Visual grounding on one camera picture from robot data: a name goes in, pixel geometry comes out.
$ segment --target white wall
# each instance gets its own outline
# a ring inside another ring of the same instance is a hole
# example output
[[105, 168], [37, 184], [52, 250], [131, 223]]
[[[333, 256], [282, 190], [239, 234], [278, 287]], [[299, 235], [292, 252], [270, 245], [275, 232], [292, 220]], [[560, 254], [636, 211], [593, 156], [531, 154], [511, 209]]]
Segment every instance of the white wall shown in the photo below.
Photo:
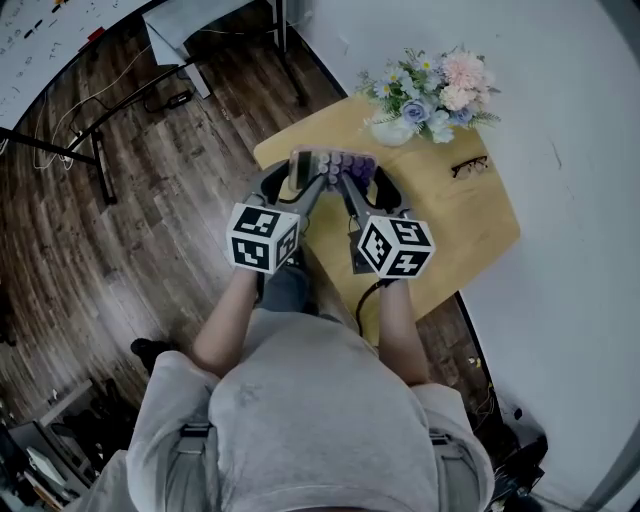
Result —
[[[522, 240], [463, 296], [498, 392], [549, 438], [539, 490], [579, 505], [640, 421], [637, 62], [595, 0], [301, 4], [300, 33], [348, 92], [406, 46], [464, 42], [496, 72], [503, 122], [482, 137]], [[636, 478], [609, 508], [639, 495]]]

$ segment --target desk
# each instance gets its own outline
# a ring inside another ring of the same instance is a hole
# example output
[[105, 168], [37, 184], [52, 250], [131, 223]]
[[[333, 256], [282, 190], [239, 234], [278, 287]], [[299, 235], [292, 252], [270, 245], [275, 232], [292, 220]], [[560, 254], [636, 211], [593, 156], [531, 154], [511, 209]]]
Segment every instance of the desk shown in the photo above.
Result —
[[[487, 154], [475, 130], [457, 130], [450, 144], [414, 137], [400, 148], [387, 148], [363, 129], [363, 120], [372, 112], [360, 98], [342, 100], [262, 142], [254, 155], [266, 169], [287, 159], [298, 144], [374, 153], [410, 197], [416, 217], [427, 221], [436, 243], [427, 269], [410, 281], [416, 318], [422, 318], [496, 261], [519, 238], [520, 228], [493, 165], [466, 180], [451, 177], [453, 165]], [[306, 240], [354, 314], [363, 292], [377, 278], [353, 274], [348, 223], [342, 198], [325, 193], [311, 215]], [[365, 338], [373, 343], [378, 339], [377, 311], [374, 295], [361, 315]]]

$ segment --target pink flower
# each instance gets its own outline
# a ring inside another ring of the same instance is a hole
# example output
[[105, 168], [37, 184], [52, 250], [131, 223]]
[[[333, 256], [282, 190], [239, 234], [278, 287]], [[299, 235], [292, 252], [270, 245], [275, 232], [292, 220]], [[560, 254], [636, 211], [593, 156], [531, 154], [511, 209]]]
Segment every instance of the pink flower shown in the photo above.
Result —
[[442, 61], [442, 70], [449, 83], [461, 89], [473, 89], [484, 81], [484, 63], [471, 52], [450, 53]]
[[440, 100], [449, 110], [460, 110], [476, 97], [475, 91], [468, 91], [455, 85], [447, 85], [440, 91]]

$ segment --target whiteboard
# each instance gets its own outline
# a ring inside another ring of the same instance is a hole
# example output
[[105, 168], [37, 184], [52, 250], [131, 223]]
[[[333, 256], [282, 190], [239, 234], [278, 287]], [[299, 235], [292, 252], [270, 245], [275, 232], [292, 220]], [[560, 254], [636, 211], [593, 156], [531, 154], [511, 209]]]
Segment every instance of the whiteboard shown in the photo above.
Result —
[[0, 14], [0, 126], [13, 129], [100, 27], [149, 0], [6, 0]]

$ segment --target white vase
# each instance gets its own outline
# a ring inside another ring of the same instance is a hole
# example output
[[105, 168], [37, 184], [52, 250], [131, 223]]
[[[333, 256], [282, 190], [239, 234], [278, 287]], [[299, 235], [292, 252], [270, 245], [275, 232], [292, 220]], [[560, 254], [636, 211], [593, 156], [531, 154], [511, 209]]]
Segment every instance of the white vase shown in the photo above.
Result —
[[410, 126], [402, 116], [393, 121], [380, 123], [379, 121], [389, 117], [382, 109], [376, 110], [371, 118], [371, 134], [383, 146], [402, 146], [413, 137], [414, 128]]

